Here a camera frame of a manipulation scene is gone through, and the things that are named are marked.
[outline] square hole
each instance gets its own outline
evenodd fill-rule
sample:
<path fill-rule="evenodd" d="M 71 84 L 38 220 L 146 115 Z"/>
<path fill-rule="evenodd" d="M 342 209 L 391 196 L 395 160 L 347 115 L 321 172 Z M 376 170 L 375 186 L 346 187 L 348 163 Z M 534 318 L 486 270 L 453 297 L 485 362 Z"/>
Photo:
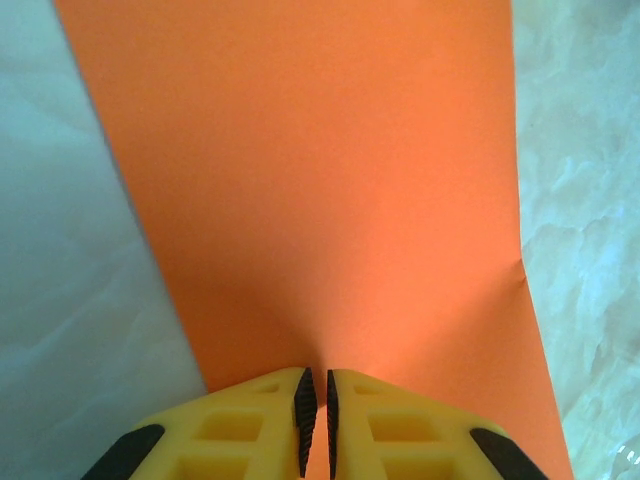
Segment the square hole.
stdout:
<path fill-rule="evenodd" d="M 435 442 L 438 435 L 426 419 L 406 412 L 375 412 L 368 415 L 376 442 Z"/>
<path fill-rule="evenodd" d="M 276 393 L 280 389 L 280 385 L 277 383 L 268 383 L 266 385 L 262 385 L 257 387 L 254 392 L 255 393 Z"/>
<path fill-rule="evenodd" d="M 200 440 L 255 442 L 262 428 L 262 414 L 255 411 L 218 410 L 205 418 L 196 434 Z"/>
<path fill-rule="evenodd" d="M 459 480 L 451 459 L 386 458 L 387 480 Z"/>
<path fill-rule="evenodd" d="M 244 457 L 185 457 L 170 480 L 244 480 L 249 459 Z"/>
<path fill-rule="evenodd" d="M 366 385 L 355 385 L 353 387 L 353 390 L 358 395 L 378 395 L 380 393 L 379 390 L 376 390 L 375 388 L 372 388 L 372 387 L 367 387 Z"/>

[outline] yellow plastic part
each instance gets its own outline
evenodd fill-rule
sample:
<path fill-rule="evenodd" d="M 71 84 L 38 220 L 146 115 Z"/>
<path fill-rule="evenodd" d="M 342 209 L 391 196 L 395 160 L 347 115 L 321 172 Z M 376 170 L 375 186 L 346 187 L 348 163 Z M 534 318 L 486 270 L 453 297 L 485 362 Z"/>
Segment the yellow plastic part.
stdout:
<path fill-rule="evenodd" d="M 499 426 L 358 372 L 333 376 L 336 480 L 502 480 L 469 435 L 486 428 L 507 436 Z"/>
<path fill-rule="evenodd" d="M 299 478 L 294 394 L 287 368 L 153 415 L 136 428 L 165 433 L 131 480 Z"/>

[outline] black rubber pad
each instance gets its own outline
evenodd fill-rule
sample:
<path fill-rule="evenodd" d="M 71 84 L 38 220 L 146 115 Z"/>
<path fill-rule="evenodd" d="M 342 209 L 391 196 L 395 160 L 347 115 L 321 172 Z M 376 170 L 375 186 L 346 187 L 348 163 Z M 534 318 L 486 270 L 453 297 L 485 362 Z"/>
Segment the black rubber pad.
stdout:
<path fill-rule="evenodd" d="M 336 478 L 339 421 L 338 390 L 333 371 L 329 370 L 327 376 L 327 430 L 329 431 L 329 471 L 331 480 Z"/>
<path fill-rule="evenodd" d="M 318 399 L 313 387 L 313 373 L 310 368 L 305 369 L 298 388 L 293 397 L 293 405 L 296 412 L 296 426 L 298 427 L 298 466 L 300 476 L 304 478 L 309 462 L 309 450 L 313 429 L 316 426 L 316 414 L 318 413 Z"/>
<path fill-rule="evenodd" d="M 164 435 L 162 425 L 147 425 L 120 437 L 82 480 L 128 480 Z"/>
<path fill-rule="evenodd" d="M 510 438 L 484 428 L 469 433 L 504 480 L 548 480 Z"/>

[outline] orange paper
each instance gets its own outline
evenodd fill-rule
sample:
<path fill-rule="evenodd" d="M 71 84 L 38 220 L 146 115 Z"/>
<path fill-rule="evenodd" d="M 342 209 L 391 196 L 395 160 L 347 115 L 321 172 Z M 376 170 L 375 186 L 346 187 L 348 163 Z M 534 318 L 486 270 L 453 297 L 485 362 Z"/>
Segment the orange paper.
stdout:
<path fill-rule="evenodd" d="M 356 369 L 571 478 L 521 262 L 507 0 L 57 3 L 211 390 Z"/>

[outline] marble surface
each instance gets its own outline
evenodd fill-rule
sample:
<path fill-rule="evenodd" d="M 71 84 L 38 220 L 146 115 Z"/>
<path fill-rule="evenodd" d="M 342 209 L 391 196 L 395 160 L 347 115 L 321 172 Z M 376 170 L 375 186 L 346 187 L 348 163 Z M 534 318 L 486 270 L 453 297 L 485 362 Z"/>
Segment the marble surface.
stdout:
<path fill-rule="evenodd" d="M 513 10 L 523 256 L 574 474 L 640 479 L 640 2 Z"/>
<path fill-rule="evenodd" d="M 640 478 L 640 2 L 515 0 L 522 243 L 578 479 Z M 204 392 L 46 0 L 0 4 L 0 478 Z"/>

